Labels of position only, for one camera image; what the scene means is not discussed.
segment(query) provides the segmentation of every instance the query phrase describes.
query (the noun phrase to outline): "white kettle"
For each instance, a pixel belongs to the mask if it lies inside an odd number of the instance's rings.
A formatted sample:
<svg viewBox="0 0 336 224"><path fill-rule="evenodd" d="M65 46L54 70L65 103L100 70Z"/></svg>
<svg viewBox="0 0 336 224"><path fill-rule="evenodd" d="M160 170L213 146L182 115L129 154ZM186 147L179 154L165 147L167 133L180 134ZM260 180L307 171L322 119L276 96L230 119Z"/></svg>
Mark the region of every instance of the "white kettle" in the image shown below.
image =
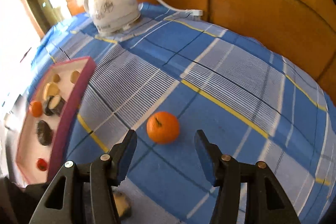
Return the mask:
<svg viewBox="0 0 336 224"><path fill-rule="evenodd" d="M84 9L102 36L122 29L140 16L137 0L84 0Z"/></svg>

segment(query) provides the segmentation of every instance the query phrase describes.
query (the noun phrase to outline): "tangerine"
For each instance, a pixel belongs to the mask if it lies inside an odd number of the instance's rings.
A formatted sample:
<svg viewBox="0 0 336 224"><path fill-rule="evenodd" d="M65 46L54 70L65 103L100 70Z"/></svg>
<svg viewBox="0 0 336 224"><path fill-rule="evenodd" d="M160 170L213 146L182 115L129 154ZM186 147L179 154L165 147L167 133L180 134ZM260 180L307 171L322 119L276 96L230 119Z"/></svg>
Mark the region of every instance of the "tangerine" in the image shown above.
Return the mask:
<svg viewBox="0 0 336 224"><path fill-rule="evenodd" d="M42 103L40 101L31 101L29 112L36 118L40 117L43 113Z"/></svg>
<svg viewBox="0 0 336 224"><path fill-rule="evenodd" d="M169 112L154 113L147 121L147 134L156 143L171 143L180 134L179 121Z"/></svg>

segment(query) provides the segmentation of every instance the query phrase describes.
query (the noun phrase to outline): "screw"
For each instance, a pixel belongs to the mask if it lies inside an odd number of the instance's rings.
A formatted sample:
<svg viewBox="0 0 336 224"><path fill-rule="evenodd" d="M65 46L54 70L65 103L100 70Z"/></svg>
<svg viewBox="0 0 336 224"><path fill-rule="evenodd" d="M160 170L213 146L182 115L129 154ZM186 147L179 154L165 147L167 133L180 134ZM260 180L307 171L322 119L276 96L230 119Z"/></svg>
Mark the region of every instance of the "screw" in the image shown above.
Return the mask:
<svg viewBox="0 0 336 224"><path fill-rule="evenodd" d="M65 166L66 168L70 168L73 164L74 164L73 161L68 160L68 161L64 164L64 166Z"/></svg>
<svg viewBox="0 0 336 224"><path fill-rule="evenodd" d="M228 154L223 154L223 155L221 156L221 159L224 160L224 161L229 161L229 160L231 159L231 156L228 155Z"/></svg>
<svg viewBox="0 0 336 224"><path fill-rule="evenodd" d="M265 169L267 165L266 165L266 163L263 162L263 161L258 161L258 162L257 162L257 166L258 166L259 168L261 168L261 169Z"/></svg>
<svg viewBox="0 0 336 224"><path fill-rule="evenodd" d="M108 160L109 158L110 158L109 154L103 154L103 155L100 156L101 160Z"/></svg>

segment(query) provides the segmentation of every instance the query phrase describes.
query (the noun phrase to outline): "tablecloth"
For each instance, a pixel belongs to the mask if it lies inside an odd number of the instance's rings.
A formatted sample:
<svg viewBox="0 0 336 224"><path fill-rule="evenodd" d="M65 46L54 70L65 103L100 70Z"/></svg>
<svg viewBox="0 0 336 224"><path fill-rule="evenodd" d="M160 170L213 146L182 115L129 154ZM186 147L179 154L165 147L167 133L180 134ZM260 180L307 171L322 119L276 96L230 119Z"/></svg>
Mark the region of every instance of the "tablecloth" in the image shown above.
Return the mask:
<svg viewBox="0 0 336 224"><path fill-rule="evenodd" d="M336 109L329 96L253 38L159 5L139 7L140 21L112 37L100 37L80 14L42 41L30 94L55 62L89 55L97 63L64 160L91 162L132 128L138 145L119 187L133 204L125 223L209 223L218 189L205 179L194 148L202 129L238 161L264 160L300 221L317 223L336 194ZM157 111L179 120L172 144L147 136L146 121ZM242 184L238 223L245 204Z"/></svg>

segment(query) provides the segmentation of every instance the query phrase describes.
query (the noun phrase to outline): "pink tray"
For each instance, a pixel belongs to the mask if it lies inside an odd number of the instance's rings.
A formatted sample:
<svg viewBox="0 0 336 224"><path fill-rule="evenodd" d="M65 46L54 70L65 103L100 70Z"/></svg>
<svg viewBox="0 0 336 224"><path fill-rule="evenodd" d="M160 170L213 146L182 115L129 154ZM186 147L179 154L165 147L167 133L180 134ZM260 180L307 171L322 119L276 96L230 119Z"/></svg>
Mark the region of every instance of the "pink tray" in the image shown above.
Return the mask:
<svg viewBox="0 0 336 224"><path fill-rule="evenodd" d="M53 75L57 73L61 78L57 83L60 89L59 95L65 99L66 104L60 117L47 116L43 113L41 117L35 118L29 111L26 113L17 145L16 164L27 183L51 181L61 167L70 125L95 68L96 64L91 57L57 63L49 68L39 82L32 100L43 102L44 86L51 82ZM81 73L76 84L70 82L70 75L74 70ZM52 143L49 146L43 146L38 142L36 122L39 119L46 121L54 132ZM47 171L40 171L36 167L38 158L43 158L48 162Z"/></svg>

